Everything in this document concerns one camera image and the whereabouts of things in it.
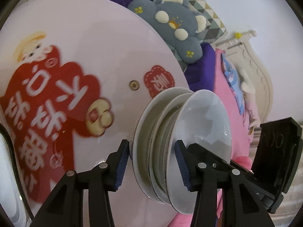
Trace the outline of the white ceramic bowl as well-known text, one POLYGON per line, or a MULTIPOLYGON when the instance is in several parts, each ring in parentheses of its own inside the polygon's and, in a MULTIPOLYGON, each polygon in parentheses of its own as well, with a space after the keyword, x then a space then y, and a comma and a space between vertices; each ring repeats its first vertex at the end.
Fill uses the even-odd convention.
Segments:
POLYGON ((153 123, 148 149, 148 174, 151 185, 159 200, 170 204, 166 192, 165 166, 167 161, 167 144, 173 122, 179 109, 193 94, 190 90, 175 89, 164 95, 156 120, 153 123))
POLYGON ((186 147, 199 144, 227 163, 230 162, 230 121, 224 104, 214 92, 199 90, 185 102, 176 118, 167 149, 165 182, 169 201, 177 212, 192 214, 197 193, 189 192, 183 184, 175 156, 177 140, 182 140, 186 147))
POLYGON ((173 87, 154 97, 141 114, 131 139, 131 159, 136 181, 148 198, 162 204, 165 202, 154 191, 148 173, 149 139, 152 138, 152 128, 161 112, 174 98, 181 94, 193 94, 193 91, 182 87, 173 87))

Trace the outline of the pink blanket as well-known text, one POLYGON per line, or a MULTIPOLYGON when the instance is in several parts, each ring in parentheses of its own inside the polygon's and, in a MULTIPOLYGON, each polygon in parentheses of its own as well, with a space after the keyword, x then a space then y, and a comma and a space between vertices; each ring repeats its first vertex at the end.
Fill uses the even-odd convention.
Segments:
POLYGON ((213 87, 199 88, 185 102, 179 113, 170 139, 170 158, 167 168, 167 186, 172 206, 178 211, 170 226, 189 226, 197 194, 189 192, 182 183, 177 168, 175 142, 182 140, 186 146, 197 143, 226 162, 231 160, 251 169, 249 114, 239 111, 222 70, 224 51, 213 51, 213 87))

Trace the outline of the white plush toy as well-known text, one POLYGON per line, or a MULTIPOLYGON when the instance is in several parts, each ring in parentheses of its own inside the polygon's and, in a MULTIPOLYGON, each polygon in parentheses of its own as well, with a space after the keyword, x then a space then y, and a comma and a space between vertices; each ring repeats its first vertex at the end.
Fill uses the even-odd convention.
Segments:
POLYGON ((240 89, 243 93, 245 111, 247 112, 245 120, 249 123, 248 135, 252 135, 254 128, 260 127, 260 117, 256 103, 256 89, 244 68, 239 68, 238 73, 241 80, 240 89))

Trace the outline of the white plate with grey rim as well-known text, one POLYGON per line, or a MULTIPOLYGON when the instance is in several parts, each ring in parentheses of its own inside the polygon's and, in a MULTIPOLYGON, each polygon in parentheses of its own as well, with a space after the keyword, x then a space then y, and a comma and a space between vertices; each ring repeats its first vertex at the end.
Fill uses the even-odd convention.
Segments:
POLYGON ((30 226, 10 135, 1 130, 1 214, 10 226, 30 226))

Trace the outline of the cream bed headboard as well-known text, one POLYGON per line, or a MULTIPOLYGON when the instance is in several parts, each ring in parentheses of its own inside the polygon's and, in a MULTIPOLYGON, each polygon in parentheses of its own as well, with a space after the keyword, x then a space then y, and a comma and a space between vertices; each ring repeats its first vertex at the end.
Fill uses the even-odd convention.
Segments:
POLYGON ((211 43, 226 53, 229 61, 236 67, 246 70, 252 84, 256 89, 256 104, 261 123, 267 122, 273 104, 273 85, 270 75, 250 44, 250 39, 257 36, 257 32, 249 30, 242 33, 241 38, 233 36, 223 41, 211 43))

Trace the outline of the blue patterned pillow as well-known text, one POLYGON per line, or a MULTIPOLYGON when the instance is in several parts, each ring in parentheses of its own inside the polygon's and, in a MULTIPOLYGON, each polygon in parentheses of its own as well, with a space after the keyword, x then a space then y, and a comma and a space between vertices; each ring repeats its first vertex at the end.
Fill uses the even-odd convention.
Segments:
POLYGON ((239 114, 242 115, 244 113, 244 98, 243 92, 241 90, 239 74, 236 70, 235 65, 227 60, 225 54, 221 55, 221 59, 222 71, 236 100, 239 114))

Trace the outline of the purple pillow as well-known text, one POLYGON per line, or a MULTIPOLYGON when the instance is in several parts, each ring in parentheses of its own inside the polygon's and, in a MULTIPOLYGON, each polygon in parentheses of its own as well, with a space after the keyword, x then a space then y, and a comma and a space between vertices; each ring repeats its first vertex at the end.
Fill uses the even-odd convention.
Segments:
MULTIPOLYGON (((124 7, 128 7, 133 0, 109 0, 124 7)), ((208 43, 200 43, 202 48, 202 58, 193 64, 187 64, 181 60, 181 65, 185 66, 185 78, 192 91, 202 89, 212 91, 215 82, 215 51, 208 43)))

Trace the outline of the round pink folding table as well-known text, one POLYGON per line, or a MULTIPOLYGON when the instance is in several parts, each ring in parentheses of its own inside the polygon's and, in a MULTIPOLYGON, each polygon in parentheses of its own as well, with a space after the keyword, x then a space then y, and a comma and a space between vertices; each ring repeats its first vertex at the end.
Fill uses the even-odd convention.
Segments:
POLYGON ((68 170, 114 152, 161 91, 187 88, 144 19, 109 0, 36 0, 1 28, 1 124, 37 213, 68 170))

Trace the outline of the triangle pattern pillow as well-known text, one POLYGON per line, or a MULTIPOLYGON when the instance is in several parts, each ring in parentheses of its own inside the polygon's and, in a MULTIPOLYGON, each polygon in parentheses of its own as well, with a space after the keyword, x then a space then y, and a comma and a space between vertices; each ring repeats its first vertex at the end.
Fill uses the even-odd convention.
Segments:
POLYGON ((205 0, 188 0, 188 8, 199 17, 198 24, 204 22, 204 29, 196 33, 199 42, 211 44, 227 35, 222 20, 205 0))

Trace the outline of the grey cat plush cushion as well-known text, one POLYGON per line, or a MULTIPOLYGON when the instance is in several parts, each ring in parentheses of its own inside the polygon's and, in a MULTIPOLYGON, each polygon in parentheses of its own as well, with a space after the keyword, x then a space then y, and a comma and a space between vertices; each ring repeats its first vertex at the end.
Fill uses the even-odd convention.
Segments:
POLYGON ((188 0, 133 0, 127 8, 151 25, 183 62, 193 64, 202 58, 196 33, 204 29, 204 22, 198 24, 188 0))

